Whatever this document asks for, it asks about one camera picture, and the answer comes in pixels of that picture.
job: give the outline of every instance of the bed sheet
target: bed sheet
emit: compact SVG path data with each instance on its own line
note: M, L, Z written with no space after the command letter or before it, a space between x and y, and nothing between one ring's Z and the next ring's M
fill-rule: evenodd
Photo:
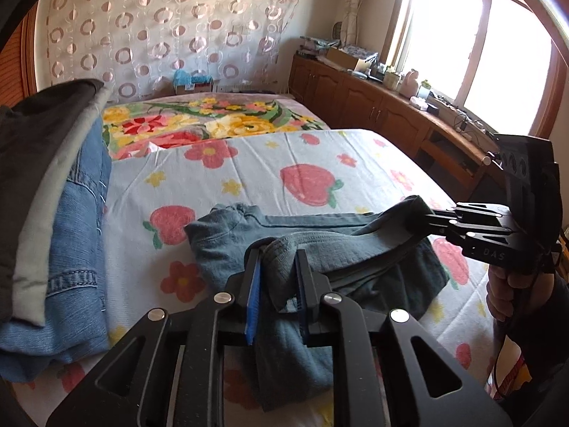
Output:
M288 179L296 165L310 166L311 184ZM365 130L214 140L114 162L103 223L109 339L118 341L151 308L178 312L208 295L181 228L216 204L258 205L267 215L365 213L382 212L412 194L433 208L453 205L399 149ZM495 353L485 303L487 265L464 258L444 238L430 240L450 280L420 322L484 385ZM43 426L99 358L14 384L18 400ZM226 358L224 398L229 427L332 424L331 392L264 413L232 353Z
M194 93L113 106L103 138L114 160L208 139L329 130L294 99L258 93Z

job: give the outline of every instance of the white bed sheet with strawberry print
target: white bed sheet with strawberry print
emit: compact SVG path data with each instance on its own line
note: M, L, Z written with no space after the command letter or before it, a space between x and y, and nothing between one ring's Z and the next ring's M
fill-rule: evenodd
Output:
M259 135L200 142L113 163L103 235L109 340L154 307L177 312L208 295L183 232L214 205L258 205L267 215L382 212L419 194L433 208L452 200L394 145L364 130ZM485 304L487 265L431 236L450 281L422 325L483 385L493 364L493 320ZM47 370L16 384L18 399L44 425L53 408L100 357ZM231 353L225 365L230 427L332 423L332 394L261 411Z

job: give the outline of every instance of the sheer curtain with circles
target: sheer curtain with circles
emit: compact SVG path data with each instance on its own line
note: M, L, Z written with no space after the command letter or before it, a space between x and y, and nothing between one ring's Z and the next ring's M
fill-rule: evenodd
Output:
M49 64L52 83L99 78L124 103L171 91L178 68L221 85L270 84L298 0L46 2L38 34L47 49L36 62Z

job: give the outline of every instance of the silver bolt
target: silver bolt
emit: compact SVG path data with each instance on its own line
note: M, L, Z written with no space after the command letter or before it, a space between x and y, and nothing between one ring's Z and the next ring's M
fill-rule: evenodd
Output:
M407 313L405 310L402 310L401 308L392 310L392 312L389 313L389 316L391 316L393 321L397 323L406 323L409 321L409 313Z
M329 305L336 305L342 301L342 296L335 292L330 292L324 296L324 302Z
M228 304L233 300L233 297L228 292L218 292L213 296L213 300L215 300L217 304Z
M160 319L164 319L165 316L166 313L160 308L154 308L148 312L148 319L150 319L150 321L160 321Z

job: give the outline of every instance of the cabinet door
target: cabinet door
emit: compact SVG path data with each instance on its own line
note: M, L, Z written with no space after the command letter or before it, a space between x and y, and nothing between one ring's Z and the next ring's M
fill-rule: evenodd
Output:
M288 88L298 102L305 104L306 89L312 75L312 68L306 59L295 56L292 59L292 68L288 78Z
M427 118L395 99L386 99L377 123L377 132L411 158L415 157L429 132Z
M310 92L305 104L331 128L335 124L334 99L342 82L340 72L331 68L318 68L311 80Z
M376 88L358 79L347 79L337 108L338 128L374 130L382 97Z

